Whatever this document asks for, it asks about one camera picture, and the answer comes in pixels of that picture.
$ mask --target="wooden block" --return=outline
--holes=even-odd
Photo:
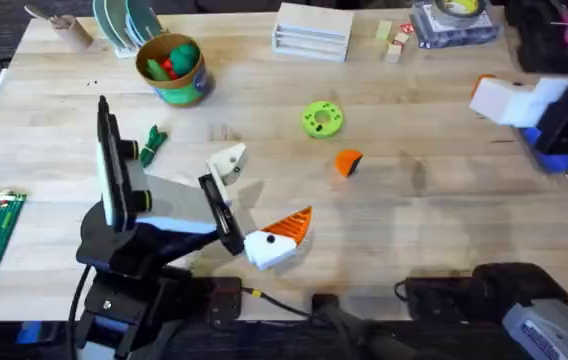
[[[393,38],[393,44],[403,46],[408,41],[409,37],[408,34],[400,31],[395,35],[395,38]]]
[[[391,64],[397,64],[400,61],[401,54],[401,45],[388,44],[388,50],[386,51],[386,57],[384,57],[384,61]]]
[[[390,20],[381,20],[380,24],[377,26],[377,32],[375,33],[375,38],[379,40],[388,40],[388,34],[391,32],[393,27],[393,22]]]

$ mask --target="package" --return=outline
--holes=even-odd
[[[469,13],[466,3],[477,7]],[[416,0],[410,18],[419,47],[426,49],[485,44],[495,40],[503,29],[486,0]]]

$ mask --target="orange and white object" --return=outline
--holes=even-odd
[[[304,240],[311,223],[312,207],[271,224],[262,230],[253,231],[244,239],[244,251],[248,261],[260,270],[287,259]]]

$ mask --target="wooden tabletop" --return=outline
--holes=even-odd
[[[161,16],[195,38],[216,88],[200,106],[176,109],[98,40],[71,53],[33,20],[0,91],[0,189],[28,193],[0,267],[0,320],[64,319],[82,265],[79,227],[99,199],[94,150],[98,96],[107,96],[124,138],[144,141],[154,124],[170,132],[148,173],[195,184],[205,160],[237,142],[249,163],[229,188],[244,230],[308,205],[313,219],[298,256],[258,271],[218,243],[178,263],[195,274],[238,275],[246,286],[308,308],[334,292],[355,314],[405,318],[393,284],[409,273],[470,270],[493,261],[533,262],[568,290],[568,182],[537,172],[511,130],[468,109],[479,74],[533,83],[515,70],[511,33],[485,46],[420,50],[381,62],[379,20],[408,10],[356,12],[345,63],[276,55],[274,14]],[[329,100],[345,117],[330,139],[309,138],[300,113]],[[335,155],[364,154],[348,180]],[[290,315],[246,298],[244,319]]]

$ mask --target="blue object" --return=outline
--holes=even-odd
[[[22,329],[17,334],[18,344],[36,344],[38,343],[41,321],[25,321],[22,323]]]
[[[545,155],[535,149],[535,142],[541,134],[537,128],[522,128],[518,130],[542,171],[547,174],[568,173],[568,155]]]

